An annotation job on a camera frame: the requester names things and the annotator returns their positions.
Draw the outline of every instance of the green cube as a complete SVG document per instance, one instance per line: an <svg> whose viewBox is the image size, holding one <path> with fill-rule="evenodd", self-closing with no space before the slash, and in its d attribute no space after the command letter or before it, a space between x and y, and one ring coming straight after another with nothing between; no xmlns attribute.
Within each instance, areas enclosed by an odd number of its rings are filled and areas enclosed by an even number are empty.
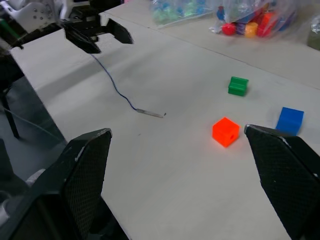
<svg viewBox="0 0 320 240"><path fill-rule="evenodd" d="M248 79L233 76L229 84L228 93L238 96L246 95L248 82Z"/></svg>

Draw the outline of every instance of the blue cube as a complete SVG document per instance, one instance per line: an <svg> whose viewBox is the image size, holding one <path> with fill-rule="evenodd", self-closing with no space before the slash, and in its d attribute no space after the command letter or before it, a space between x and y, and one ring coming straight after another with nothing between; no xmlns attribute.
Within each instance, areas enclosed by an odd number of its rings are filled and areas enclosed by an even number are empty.
<svg viewBox="0 0 320 240"><path fill-rule="evenodd" d="M302 125L304 111L283 107L275 129L296 136Z"/></svg>

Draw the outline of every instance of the red block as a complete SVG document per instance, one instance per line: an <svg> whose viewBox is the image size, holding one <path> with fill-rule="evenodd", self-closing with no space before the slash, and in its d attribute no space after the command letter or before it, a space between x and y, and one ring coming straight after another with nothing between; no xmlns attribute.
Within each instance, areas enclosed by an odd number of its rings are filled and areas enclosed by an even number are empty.
<svg viewBox="0 0 320 240"><path fill-rule="evenodd" d="M212 126L212 137L225 148L237 140L240 126L224 117Z"/></svg>
<svg viewBox="0 0 320 240"><path fill-rule="evenodd" d="M264 14L261 24L259 25L258 30L256 31L256 35L258 37L264 38L270 35L272 29L277 24L277 20L274 19L274 16L275 14L273 12L268 12Z"/></svg>
<svg viewBox="0 0 320 240"><path fill-rule="evenodd" d="M237 27L234 23L226 23L222 26L222 32L228 36L236 34L236 29Z"/></svg>

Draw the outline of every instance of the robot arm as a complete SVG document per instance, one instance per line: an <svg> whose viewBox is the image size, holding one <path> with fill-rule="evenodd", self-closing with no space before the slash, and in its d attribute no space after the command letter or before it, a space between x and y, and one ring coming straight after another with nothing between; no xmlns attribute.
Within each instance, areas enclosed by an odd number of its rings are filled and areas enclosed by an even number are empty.
<svg viewBox="0 0 320 240"><path fill-rule="evenodd" d="M87 0L0 1L0 47L22 48L23 38L49 25L63 28L66 38L90 54L100 53L98 35L111 33L124 44L132 44L130 33L109 20L101 25L99 12Z"/></svg>

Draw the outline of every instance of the colorful toy blocks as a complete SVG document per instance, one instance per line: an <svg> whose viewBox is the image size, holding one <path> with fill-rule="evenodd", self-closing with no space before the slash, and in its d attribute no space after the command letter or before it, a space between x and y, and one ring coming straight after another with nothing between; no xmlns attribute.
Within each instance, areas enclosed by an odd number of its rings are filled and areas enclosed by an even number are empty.
<svg viewBox="0 0 320 240"><path fill-rule="evenodd" d="M296 136L302 125L304 111L283 107L275 129Z"/></svg>
<svg viewBox="0 0 320 240"><path fill-rule="evenodd" d="M229 84L228 93L243 97L246 95L248 82L248 79L233 76Z"/></svg>
<svg viewBox="0 0 320 240"><path fill-rule="evenodd" d="M212 137L227 148L239 136L240 126L224 117L212 126Z"/></svg>

